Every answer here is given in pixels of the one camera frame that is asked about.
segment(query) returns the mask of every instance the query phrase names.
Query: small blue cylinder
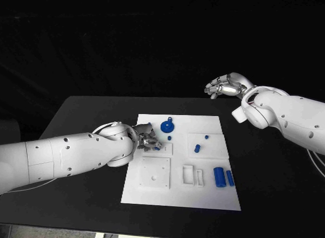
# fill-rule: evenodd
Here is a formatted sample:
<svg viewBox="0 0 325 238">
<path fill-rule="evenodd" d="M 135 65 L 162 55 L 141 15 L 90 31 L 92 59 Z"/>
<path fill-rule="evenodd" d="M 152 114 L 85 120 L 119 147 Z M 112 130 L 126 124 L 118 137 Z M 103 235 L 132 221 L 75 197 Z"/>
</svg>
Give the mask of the small blue cylinder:
<svg viewBox="0 0 325 238">
<path fill-rule="evenodd" d="M 200 152 L 200 145 L 195 145 L 194 152 L 195 152 L 195 153 L 198 153 L 198 152 Z"/>
<path fill-rule="evenodd" d="M 231 171 L 230 170 L 226 171 L 226 175 L 227 175 L 229 184 L 233 187 L 234 186 L 234 182 L 233 182 L 233 177 L 231 177 Z"/>
<path fill-rule="evenodd" d="M 216 186 L 226 187 L 224 169 L 221 167 L 214 168 L 214 178 L 216 178 Z"/>
</svg>

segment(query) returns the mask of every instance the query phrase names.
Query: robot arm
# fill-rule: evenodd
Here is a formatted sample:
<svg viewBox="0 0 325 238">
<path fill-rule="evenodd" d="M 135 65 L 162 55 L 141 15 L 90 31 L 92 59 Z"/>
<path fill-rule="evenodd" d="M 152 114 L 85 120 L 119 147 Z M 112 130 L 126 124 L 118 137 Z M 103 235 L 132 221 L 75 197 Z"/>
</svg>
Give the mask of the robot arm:
<svg viewBox="0 0 325 238">
<path fill-rule="evenodd" d="M 205 93 L 211 99 L 220 94 L 237 96 L 241 106 L 231 114 L 239 123 L 249 120 L 260 129 L 276 127 L 286 139 L 325 155 L 325 103 L 290 96 L 277 88 L 257 87 L 239 73 L 214 79 Z"/>
<path fill-rule="evenodd" d="M 162 148 L 152 126 L 109 123 L 93 131 L 0 145 L 0 195 L 47 179 L 125 165 L 135 148 Z"/>
</svg>

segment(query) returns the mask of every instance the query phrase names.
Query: robotic hand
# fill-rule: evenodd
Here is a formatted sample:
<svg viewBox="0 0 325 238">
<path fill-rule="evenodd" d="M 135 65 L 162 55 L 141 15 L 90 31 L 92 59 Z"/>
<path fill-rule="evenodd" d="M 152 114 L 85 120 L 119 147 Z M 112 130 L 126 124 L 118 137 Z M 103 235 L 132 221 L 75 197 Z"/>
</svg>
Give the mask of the robotic hand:
<svg viewBox="0 0 325 238">
<path fill-rule="evenodd" d="M 0 195 L 27 184 L 118 167 L 134 159 L 135 149 L 161 149 L 151 124 L 112 122 L 93 133 L 0 145 Z"/>
<path fill-rule="evenodd" d="M 325 155 L 325 103 L 290 96 L 277 88 L 257 87 L 239 73 L 216 78 L 204 92 L 211 99 L 221 94 L 237 96 L 241 105 L 231 115 L 239 123 L 249 120 L 260 129 L 276 127 L 286 139 Z"/>
</svg>

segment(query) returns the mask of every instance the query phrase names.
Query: white mat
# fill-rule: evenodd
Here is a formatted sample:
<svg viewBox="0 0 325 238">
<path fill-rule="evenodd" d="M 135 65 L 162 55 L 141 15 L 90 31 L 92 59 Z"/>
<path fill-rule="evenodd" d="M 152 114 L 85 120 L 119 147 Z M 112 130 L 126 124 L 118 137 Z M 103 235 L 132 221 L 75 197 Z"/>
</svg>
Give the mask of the white mat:
<svg viewBox="0 0 325 238">
<path fill-rule="evenodd" d="M 175 129 L 164 133 L 161 123 L 172 117 Z M 221 134 L 218 117 L 187 115 L 138 115 L 136 124 L 151 123 L 158 139 L 162 143 L 172 143 L 172 155 L 149 155 L 149 157 L 170 158 L 170 189 L 151 189 L 139 186 L 139 164 L 144 150 L 136 150 L 134 160 L 128 165 L 126 179 L 122 191 L 122 203 L 194 207 L 240 211 L 236 186 L 218 188 L 214 179 L 214 167 L 230 169 L 229 159 L 190 158 L 188 133 Z M 182 185 L 182 165 L 203 170 L 204 187 Z"/>
</svg>

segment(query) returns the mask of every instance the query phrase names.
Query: black table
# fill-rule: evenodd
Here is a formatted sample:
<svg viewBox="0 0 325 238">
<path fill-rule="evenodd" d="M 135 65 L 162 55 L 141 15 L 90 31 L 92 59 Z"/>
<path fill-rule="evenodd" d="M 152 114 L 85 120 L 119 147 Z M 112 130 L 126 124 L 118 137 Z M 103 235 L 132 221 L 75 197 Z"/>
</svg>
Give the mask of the black table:
<svg viewBox="0 0 325 238">
<path fill-rule="evenodd" d="M 325 236 L 325 179 L 308 152 L 277 129 L 239 124 L 239 106 L 239 99 L 70 97 L 42 139 L 112 121 L 135 125 L 138 114 L 218 116 L 241 212 L 122 204 L 125 165 L 4 194 L 0 223 L 148 237 Z"/>
</svg>

